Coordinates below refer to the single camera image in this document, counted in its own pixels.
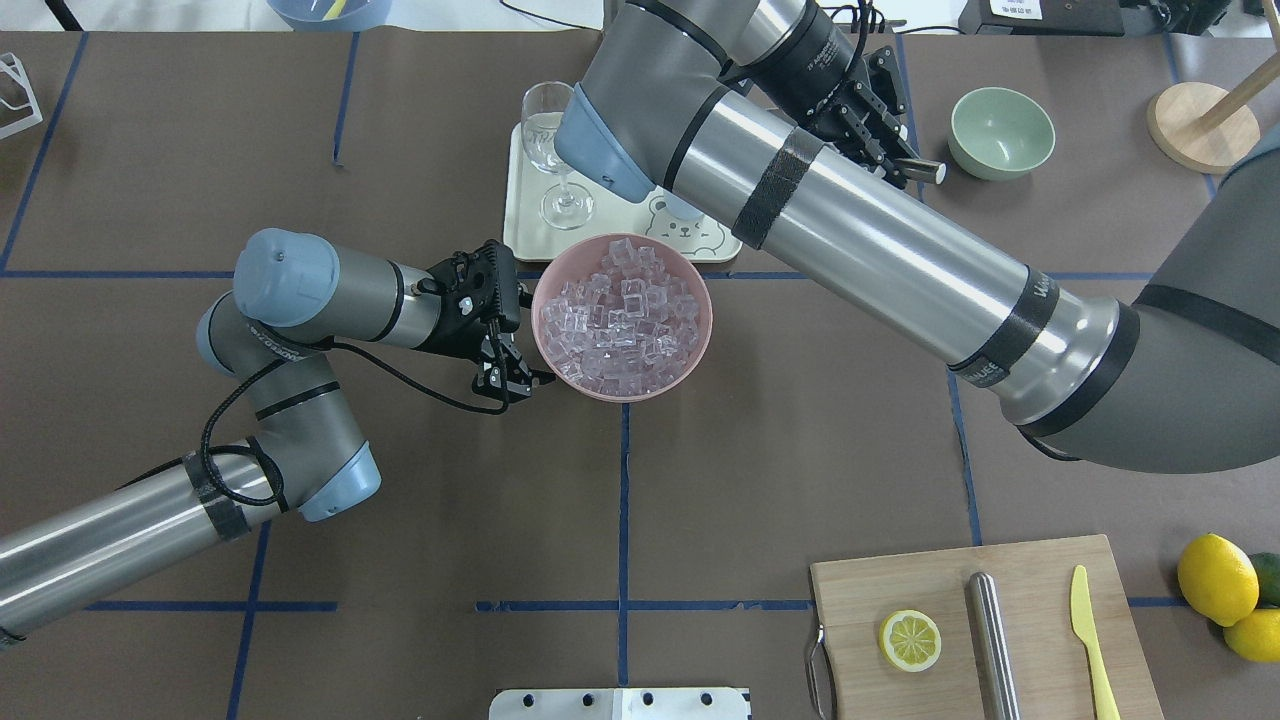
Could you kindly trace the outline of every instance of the white background surface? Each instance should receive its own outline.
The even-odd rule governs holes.
[[[527,10],[600,27],[603,0],[509,0]],[[840,5],[823,0],[823,5]],[[906,27],[955,24],[965,0],[879,0],[876,6]],[[99,31],[288,31],[266,0],[67,0],[84,29]],[[1266,37],[1266,20],[1239,12],[1240,0],[1217,36]],[[394,0],[388,24],[412,29],[559,29],[498,4],[498,0]],[[0,0],[0,29],[61,29],[44,0]]]

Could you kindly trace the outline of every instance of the wooden stand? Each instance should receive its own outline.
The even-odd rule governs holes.
[[[1280,20],[1263,0],[1272,38],[1280,49]],[[1230,92],[1203,82],[1180,82],[1151,100],[1147,128],[1175,161],[1202,173],[1225,173],[1257,145],[1258,120],[1244,104],[1280,77],[1280,51]]]

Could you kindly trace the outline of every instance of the wooden cutting board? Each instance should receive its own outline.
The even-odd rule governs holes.
[[[965,601],[969,577],[984,570],[996,578],[1021,716],[1092,719],[1088,657],[1071,633],[1076,565],[1089,571],[1098,639],[1120,716],[1164,720],[1106,536],[814,564],[840,717],[986,717]],[[901,609],[933,618],[942,634],[942,655],[923,673],[904,673],[881,656],[881,623]]]

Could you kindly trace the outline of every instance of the lime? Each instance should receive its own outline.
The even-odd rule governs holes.
[[[1213,533],[1193,539],[1183,550],[1178,585],[1197,612],[1224,628],[1258,606],[1258,574],[1249,557]]]
[[[919,610],[899,610],[881,624],[881,652],[899,670],[928,670],[942,653],[942,634]]]
[[[1280,555],[1256,552],[1249,562],[1258,573],[1258,602],[1280,606]]]
[[[1254,610],[1222,630],[1222,637],[1226,647],[1245,660],[1280,662],[1280,610]]]

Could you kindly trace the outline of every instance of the lemon slice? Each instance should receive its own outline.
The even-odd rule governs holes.
[[[942,633],[924,612],[899,610],[881,625],[881,652],[899,670],[928,670],[942,655]]]

